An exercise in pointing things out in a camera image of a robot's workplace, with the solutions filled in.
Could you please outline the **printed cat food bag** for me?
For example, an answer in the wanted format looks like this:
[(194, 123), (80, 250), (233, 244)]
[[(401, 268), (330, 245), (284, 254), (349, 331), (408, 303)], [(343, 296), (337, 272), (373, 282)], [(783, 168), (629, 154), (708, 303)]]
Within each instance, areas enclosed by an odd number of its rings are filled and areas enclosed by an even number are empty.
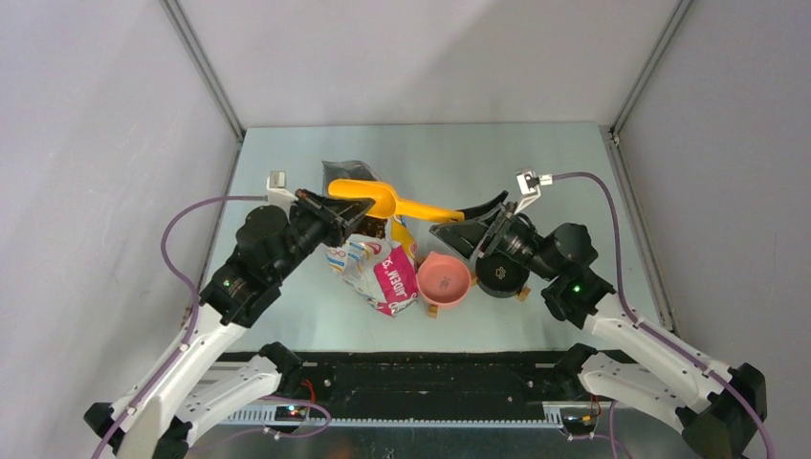
[(337, 248), (325, 250), (334, 273), (371, 308), (397, 316), (418, 299), (417, 245), (400, 216), (387, 218), (385, 239), (352, 234)]

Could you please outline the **yellow plastic scoop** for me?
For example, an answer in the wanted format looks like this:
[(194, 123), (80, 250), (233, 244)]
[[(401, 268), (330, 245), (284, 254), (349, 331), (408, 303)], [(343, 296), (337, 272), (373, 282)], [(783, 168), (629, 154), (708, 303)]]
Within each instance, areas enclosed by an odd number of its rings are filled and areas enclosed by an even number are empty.
[(387, 219), (397, 216), (411, 217), (433, 223), (451, 223), (465, 220), (462, 211), (439, 208), (401, 198), (395, 188), (379, 181), (336, 179), (327, 187), (328, 194), (340, 199), (371, 199), (373, 207), (367, 215)]

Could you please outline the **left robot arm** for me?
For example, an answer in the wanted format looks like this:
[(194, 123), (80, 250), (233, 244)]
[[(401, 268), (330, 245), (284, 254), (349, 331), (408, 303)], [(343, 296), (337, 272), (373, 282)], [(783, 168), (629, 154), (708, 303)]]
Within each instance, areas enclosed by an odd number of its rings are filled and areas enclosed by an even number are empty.
[(342, 245), (373, 205), (369, 198), (336, 199), (306, 189), (255, 197), (231, 255), (204, 288), (191, 289), (190, 313), (159, 360), (117, 401), (85, 412), (85, 423), (99, 437), (96, 453), (183, 458), (242, 406), (297, 394), (300, 359), (277, 342), (233, 376), (204, 390), (197, 383), (280, 298), (294, 270), (318, 247)]

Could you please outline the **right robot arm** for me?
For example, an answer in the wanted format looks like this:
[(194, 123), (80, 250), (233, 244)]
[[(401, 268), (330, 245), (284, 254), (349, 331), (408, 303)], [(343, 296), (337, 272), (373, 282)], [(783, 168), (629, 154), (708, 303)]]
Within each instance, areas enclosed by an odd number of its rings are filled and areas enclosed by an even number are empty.
[(474, 217), (435, 224), (430, 232), (473, 261), (478, 280), (532, 273), (548, 281), (541, 296), (550, 314), (605, 340), (631, 358), (612, 359), (584, 344), (559, 361), (559, 393), (607, 397), (667, 424), (702, 458), (738, 458), (767, 416), (764, 375), (693, 348), (631, 307), (618, 285), (590, 267), (598, 257), (586, 226), (559, 225), (546, 236), (499, 195)]

